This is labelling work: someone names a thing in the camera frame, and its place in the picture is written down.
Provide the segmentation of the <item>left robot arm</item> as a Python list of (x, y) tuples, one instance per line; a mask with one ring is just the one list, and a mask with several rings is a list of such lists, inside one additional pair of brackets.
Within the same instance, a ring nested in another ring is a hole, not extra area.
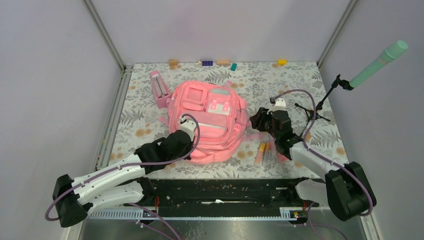
[(91, 174), (72, 178), (63, 174), (56, 179), (52, 203), (44, 217), (58, 221), (62, 228), (82, 222), (96, 210), (126, 203), (152, 204), (155, 192), (150, 183), (137, 179), (189, 160), (199, 143), (199, 129), (179, 129), (137, 148), (127, 158)]

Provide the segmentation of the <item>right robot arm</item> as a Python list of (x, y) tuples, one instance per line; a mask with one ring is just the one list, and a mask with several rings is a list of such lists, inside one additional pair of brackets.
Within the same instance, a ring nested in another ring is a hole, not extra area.
[(377, 205), (362, 166), (354, 161), (340, 165), (307, 146), (304, 138), (294, 133), (286, 110), (261, 107), (249, 121), (253, 129), (272, 137), (279, 154), (304, 165), (322, 179), (321, 204), (329, 206), (339, 220), (369, 215)]

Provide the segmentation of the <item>pink student backpack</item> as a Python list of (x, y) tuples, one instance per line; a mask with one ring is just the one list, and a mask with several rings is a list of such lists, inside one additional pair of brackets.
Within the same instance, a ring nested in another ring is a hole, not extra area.
[(201, 81), (185, 81), (177, 86), (167, 101), (168, 118), (159, 121), (171, 133), (180, 127), (184, 114), (199, 123), (195, 136), (199, 143), (191, 153), (191, 161), (205, 165), (228, 160), (244, 141), (261, 140), (263, 132), (246, 133), (250, 127), (247, 103), (233, 89)]

